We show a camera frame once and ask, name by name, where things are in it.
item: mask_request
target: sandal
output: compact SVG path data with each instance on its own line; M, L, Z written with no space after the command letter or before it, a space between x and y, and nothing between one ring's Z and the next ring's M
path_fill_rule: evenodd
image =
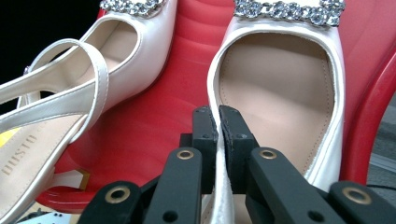
M19 108L0 117L0 133L21 127L0 148L0 223L17 218L48 186L69 143L109 108L149 87L163 69L177 1L102 1L101 7L107 14L80 41L52 44L25 76L0 86L2 102L20 96ZM80 48L48 63L71 44ZM40 91L57 93L41 99Z
M345 4L342 0L235 4L207 80L219 133L218 108L229 105L241 112L260 146L280 150L310 184L328 189L338 180L341 162L345 83L334 26ZM219 154L229 154L221 141ZM222 159L215 188L221 196L215 197L214 207L233 217L230 204L222 202L232 197L225 170ZM222 216L215 213L213 218Z

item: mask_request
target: high heel shoe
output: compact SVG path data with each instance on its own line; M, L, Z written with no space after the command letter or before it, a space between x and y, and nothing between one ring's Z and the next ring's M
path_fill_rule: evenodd
M69 143L110 107L151 85L163 69L177 0L101 6L108 13L80 41L50 45L25 76L0 86L1 102L20 96L19 108L0 117L0 133L20 127L0 148L0 223L15 220L47 187ZM74 45L79 48L50 62ZM40 91L54 94L40 99Z
M219 133L219 105L238 109L262 147L282 151L310 184L328 189L341 161L345 83L335 26L345 4L285 2L235 1L208 72L209 102ZM219 153L227 156L220 141ZM224 184L217 180L215 192L229 199ZM221 197L214 206L232 210Z

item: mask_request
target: slingback strap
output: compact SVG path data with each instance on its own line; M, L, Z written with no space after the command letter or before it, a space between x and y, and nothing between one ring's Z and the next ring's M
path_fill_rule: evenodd
M93 79L72 88L67 87L67 74L56 70L57 60L49 63L56 55L69 48L82 48L89 56L94 71ZM72 138L72 141L76 140L98 120L106 103L108 72L105 59L90 44L76 39L63 39L45 48L36 57L34 65L39 68L0 86L0 102L40 90L50 89L56 93L0 116L0 133L48 119L86 115L84 123Z

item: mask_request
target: red plastic surface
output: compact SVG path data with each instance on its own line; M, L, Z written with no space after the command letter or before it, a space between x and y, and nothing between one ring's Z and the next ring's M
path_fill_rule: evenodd
M343 179L364 182L374 138L361 129L376 131L392 87L394 92L395 65L386 67L395 48L394 8L393 0L346 0L340 25L346 61ZM207 105L207 70L232 15L232 0L179 0L174 42L161 77L143 94L107 111L56 165L57 173L88 171L87 189L49 189L37 200L62 212L79 212L105 184L143 185L159 175L180 134L191 132L192 110ZM392 77L393 84L388 82ZM353 144L361 139L368 141Z

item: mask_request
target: rhinestone embellishment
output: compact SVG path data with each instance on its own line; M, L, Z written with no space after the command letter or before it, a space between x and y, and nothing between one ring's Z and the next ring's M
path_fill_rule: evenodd
M103 0L99 7L105 11L127 13L131 16L150 18L154 16L163 5L164 0L146 0L146 2L133 2L131 0Z
M306 21L316 26L340 24L341 13L345 10L344 0L319 0L320 7L300 6L282 1L260 3L254 0L234 0L234 15L241 18L272 18L278 21Z

